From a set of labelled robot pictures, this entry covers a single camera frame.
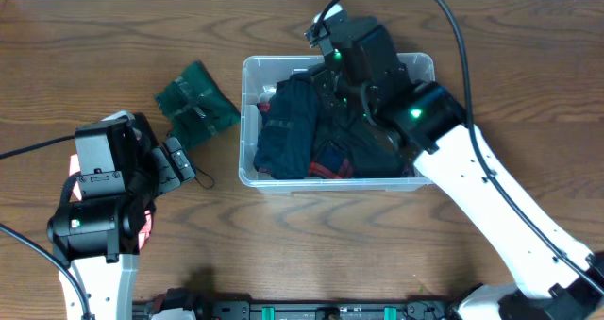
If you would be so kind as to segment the dark navy garment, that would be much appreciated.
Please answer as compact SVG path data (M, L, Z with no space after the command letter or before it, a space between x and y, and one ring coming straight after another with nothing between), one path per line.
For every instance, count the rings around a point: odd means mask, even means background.
M257 104L261 131L255 169L277 180L309 177L320 108L308 73L279 81L275 94Z

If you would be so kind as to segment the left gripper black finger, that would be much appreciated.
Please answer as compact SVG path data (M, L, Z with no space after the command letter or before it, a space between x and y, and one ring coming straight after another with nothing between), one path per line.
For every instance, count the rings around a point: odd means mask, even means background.
M178 138L170 137L163 142L163 145L179 180L185 182L195 178L195 169Z
M178 169L171 155L169 155L162 147L156 147L151 152L152 159L155 163L159 184L157 188L157 196L167 194L178 189L182 181L178 175Z

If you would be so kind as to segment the red plaid flannel shirt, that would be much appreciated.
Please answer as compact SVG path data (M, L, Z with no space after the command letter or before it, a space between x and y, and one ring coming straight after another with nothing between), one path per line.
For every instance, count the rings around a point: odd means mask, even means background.
M292 122L276 103L258 103L262 130L253 160L255 169L274 179L410 177L404 158L378 143L360 116L346 110L321 116L316 129L292 134Z

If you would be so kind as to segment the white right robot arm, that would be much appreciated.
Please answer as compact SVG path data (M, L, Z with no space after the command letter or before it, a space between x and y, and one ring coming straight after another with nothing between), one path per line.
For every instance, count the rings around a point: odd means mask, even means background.
M603 305L603 257L559 227L494 155L444 86L413 80L373 17L319 14L306 33L325 62L312 75L329 104L349 103L454 200L512 274L454 302L450 319L584 319Z

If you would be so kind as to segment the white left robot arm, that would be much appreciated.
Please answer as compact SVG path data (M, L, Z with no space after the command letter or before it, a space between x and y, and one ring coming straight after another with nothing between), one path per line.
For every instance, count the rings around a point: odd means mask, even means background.
M155 200L195 177L179 140L159 143L141 113L119 111L75 132L73 172L47 224L70 319L129 319Z

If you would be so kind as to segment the black mounting rail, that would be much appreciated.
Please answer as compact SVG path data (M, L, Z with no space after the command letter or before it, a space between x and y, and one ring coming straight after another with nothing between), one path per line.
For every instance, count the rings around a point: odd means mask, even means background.
M178 288L132 306L132 318L192 320L446 320L457 316L440 299L286 302L248 295L201 295Z

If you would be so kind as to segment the black garment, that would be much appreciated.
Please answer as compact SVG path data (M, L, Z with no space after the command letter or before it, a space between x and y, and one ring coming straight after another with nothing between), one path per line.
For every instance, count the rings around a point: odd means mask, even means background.
M323 179L407 177L408 164L378 143L353 113L320 117L310 156L310 177Z

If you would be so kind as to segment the clear plastic storage container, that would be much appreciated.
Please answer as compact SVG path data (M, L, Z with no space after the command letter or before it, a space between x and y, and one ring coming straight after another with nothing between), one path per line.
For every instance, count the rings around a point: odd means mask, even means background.
M240 120L239 179L263 194L290 194L298 192L386 191L412 192L432 181L415 171L409 177L321 179L316 177L276 180L256 170L253 165L258 148L262 122L258 103L269 100L277 83L295 73L306 71L323 62L319 55L306 56L251 56L242 68L242 108Z

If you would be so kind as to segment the dark green garment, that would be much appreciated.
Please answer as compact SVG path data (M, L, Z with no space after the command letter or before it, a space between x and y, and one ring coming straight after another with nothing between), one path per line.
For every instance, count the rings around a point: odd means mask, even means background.
M201 61L194 61L154 97L172 129L169 135L191 149L235 126L241 114Z

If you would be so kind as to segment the pink folded garment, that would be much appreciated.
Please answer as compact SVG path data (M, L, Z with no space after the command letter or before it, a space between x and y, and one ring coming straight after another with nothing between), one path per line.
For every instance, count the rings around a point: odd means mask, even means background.
M70 157L69 175L70 176L75 175L75 174L78 174L79 172L80 172L79 158L78 158L78 155L73 154ZM83 199L83 194L82 194L82 191L81 191L78 183L75 184L74 188L72 189L72 192L78 201L81 201ZM147 241L151 235L152 228L153 228L153 212L146 211L145 212L145 224L143 225L143 227L140 230L139 235L138 235L139 249L142 249L144 247L144 245L147 243Z

